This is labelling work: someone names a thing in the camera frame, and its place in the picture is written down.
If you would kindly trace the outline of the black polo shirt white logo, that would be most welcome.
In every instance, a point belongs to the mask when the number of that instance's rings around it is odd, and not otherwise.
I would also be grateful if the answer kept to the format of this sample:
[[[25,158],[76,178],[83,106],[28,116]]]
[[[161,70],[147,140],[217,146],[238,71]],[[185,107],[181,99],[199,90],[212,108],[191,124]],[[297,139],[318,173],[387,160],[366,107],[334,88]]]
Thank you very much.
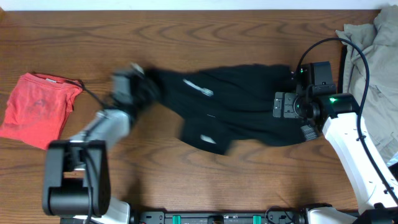
[[[197,149],[225,154],[235,140],[269,146],[305,142],[300,119],[275,118],[277,92],[294,90],[287,65],[237,65],[194,72],[145,70],[160,86],[159,102],[183,118],[179,139]]]

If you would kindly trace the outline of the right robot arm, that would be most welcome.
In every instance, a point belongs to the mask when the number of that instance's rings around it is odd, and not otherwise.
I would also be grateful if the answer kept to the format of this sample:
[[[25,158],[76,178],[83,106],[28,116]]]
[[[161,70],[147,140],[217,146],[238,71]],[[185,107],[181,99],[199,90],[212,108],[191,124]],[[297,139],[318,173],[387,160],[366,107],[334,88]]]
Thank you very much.
[[[340,212],[327,203],[309,205],[292,217],[293,223],[397,223],[397,180],[384,163],[349,93],[338,93],[329,62],[301,65],[291,93],[275,94],[273,115],[299,119],[305,138],[320,134],[331,144],[349,178],[358,214]]]

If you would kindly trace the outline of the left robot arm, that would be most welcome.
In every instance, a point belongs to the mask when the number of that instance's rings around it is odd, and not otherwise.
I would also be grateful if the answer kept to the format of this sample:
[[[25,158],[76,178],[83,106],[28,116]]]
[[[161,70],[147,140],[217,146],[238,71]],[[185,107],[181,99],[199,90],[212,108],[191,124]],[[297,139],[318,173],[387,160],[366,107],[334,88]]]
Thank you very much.
[[[159,97],[156,82],[134,63],[113,75],[111,104],[67,140],[52,141],[44,169],[42,209],[60,223],[139,223],[127,202],[111,196],[108,152]]]

